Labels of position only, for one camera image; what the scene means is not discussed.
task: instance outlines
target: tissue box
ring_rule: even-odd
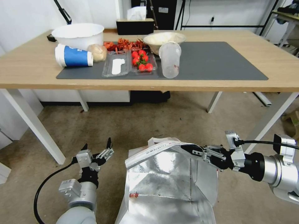
[[[117,20],[118,35],[147,35],[154,32],[154,20],[147,18],[145,20]]]

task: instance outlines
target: table leg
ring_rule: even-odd
[[[89,110],[89,107],[87,105],[86,100],[83,97],[82,91],[81,90],[74,90],[74,92],[77,95],[77,97],[78,97],[78,99],[79,99],[79,101],[80,101],[80,103],[81,103],[84,111],[87,112]]]
[[[269,107],[266,114],[256,124],[246,140],[260,140],[298,95],[299,92],[280,93],[276,101]],[[256,144],[245,144],[243,150],[249,154],[255,145]]]
[[[280,48],[283,47],[284,43],[287,41],[287,38],[289,37],[289,35],[291,34],[291,32],[293,31],[293,29],[295,28],[296,24],[289,22],[289,24],[287,25],[287,30],[284,33],[282,39],[279,41],[278,46]]]
[[[210,114],[212,113],[214,107],[216,106],[217,101],[219,100],[220,96],[221,96],[222,92],[215,92],[210,105],[208,106],[207,112]]]
[[[38,137],[45,148],[49,151],[49,153],[54,157],[57,163],[63,164],[65,161],[65,156],[62,154],[20,91],[18,89],[2,89],[2,93],[27,123],[34,134]]]

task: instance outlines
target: red cherry tomato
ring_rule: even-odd
[[[144,50],[140,50],[140,51],[138,52],[138,54],[139,54],[139,55],[146,55],[146,52],[145,52]]]
[[[147,63],[145,65],[145,69],[148,71],[148,72],[151,72],[153,70],[153,65],[151,63]]]
[[[145,65],[144,64],[139,65],[138,69],[139,71],[143,72],[145,70]]]
[[[149,57],[145,54],[145,55],[142,56],[142,59],[143,59],[145,62],[147,62],[147,61],[149,60]]]
[[[133,51],[132,52],[132,58],[136,58],[137,56],[139,56],[138,53],[137,53],[137,51]]]
[[[133,65],[137,65],[137,63],[139,62],[139,59],[138,58],[134,58],[132,62],[133,62]]]

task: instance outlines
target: gray desk mat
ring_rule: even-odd
[[[267,80],[268,78],[226,42],[184,42],[181,44],[179,75],[173,80]],[[64,68],[57,79],[165,80],[161,60],[152,74],[129,72],[124,76],[102,77],[104,62],[93,67]]]

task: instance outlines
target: blue paper cup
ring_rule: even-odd
[[[55,58],[61,67],[93,66],[93,55],[89,51],[71,48],[58,44],[55,48]]]

